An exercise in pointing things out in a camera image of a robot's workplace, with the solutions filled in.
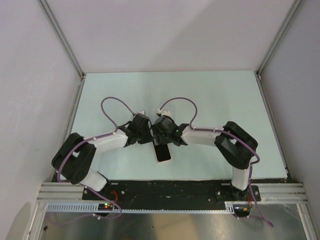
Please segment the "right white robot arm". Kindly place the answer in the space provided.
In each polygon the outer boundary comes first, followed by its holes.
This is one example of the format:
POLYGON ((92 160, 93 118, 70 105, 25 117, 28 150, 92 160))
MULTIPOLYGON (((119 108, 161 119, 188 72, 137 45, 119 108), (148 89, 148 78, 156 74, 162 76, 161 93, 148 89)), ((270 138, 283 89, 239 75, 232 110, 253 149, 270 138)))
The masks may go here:
POLYGON ((152 125, 152 131, 155 142, 160 145, 216 147, 232 166, 232 197, 241 201, 249 195, 252 165, 260 162, 256 152, 258 142, 235 122, 228 121, 221 127, 199 128, 187 123, 176 125, 171 117, 162 115, 152 125))

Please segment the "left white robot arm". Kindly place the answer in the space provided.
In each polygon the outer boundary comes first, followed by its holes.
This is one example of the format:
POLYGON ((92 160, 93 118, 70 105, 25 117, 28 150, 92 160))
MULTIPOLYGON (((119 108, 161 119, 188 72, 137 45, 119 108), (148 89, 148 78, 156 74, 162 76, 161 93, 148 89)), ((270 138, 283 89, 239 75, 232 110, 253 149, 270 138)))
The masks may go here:
POLYGON ((111 194, 111 182, 91 168, 94 157, 113 149, 152 141, 150 118, 141 110, 115 132, 88 139, 76 132, 70 134, 53 157, 51 165, 65 181, 91 188, 95 196, 104 200, 111 194))

